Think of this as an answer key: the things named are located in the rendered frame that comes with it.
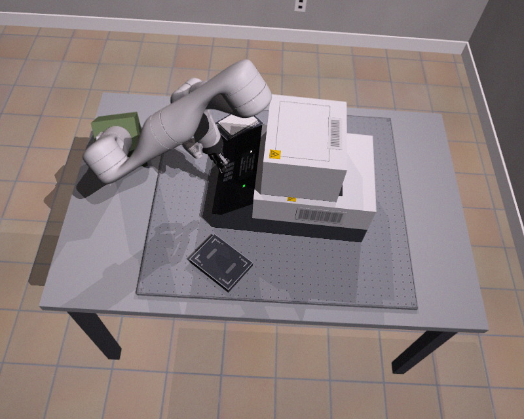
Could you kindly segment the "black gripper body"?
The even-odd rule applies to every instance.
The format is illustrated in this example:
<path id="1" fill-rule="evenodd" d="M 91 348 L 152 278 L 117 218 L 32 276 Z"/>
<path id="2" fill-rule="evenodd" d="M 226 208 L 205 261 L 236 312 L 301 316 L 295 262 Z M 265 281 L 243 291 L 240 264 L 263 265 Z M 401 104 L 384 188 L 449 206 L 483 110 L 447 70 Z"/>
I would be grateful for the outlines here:
<path id="1" fill-rule="evenodd" d="M 223 152 L 221 150 L 222 146 L 223 146 L 223 139 L 222 137 L 220 137 L 220 140 L 214 146 L 208 147 L 208 148 L 202 148 L 202 152 L 205 154 L 214 154 L 215 159 L 218 161 L 218 160 L 221 160 L 219 154 L 221 153 L 223 155 Z"/>

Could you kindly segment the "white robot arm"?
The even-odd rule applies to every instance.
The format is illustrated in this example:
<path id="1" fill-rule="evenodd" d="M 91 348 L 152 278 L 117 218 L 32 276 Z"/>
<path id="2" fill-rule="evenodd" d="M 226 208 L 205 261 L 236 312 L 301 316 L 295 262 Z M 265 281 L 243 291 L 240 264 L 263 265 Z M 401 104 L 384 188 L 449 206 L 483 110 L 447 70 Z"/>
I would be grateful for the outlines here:
<path id="1" fill-rule="evenodd" d="M 181 85 L 171 95 L 170 105 L 147 118 L 130 157 L 130 133 L 112 126 L 96 136 L 83 160 L 103 184 L 111 184 L 179 145 L 199 159 L 202 148 L 214 146 L 221 137 L 211 109 L 250 118 L 271 100 L 272 93 L 254 64 L 240 60 L 208 81 L 191 78 Z"/>

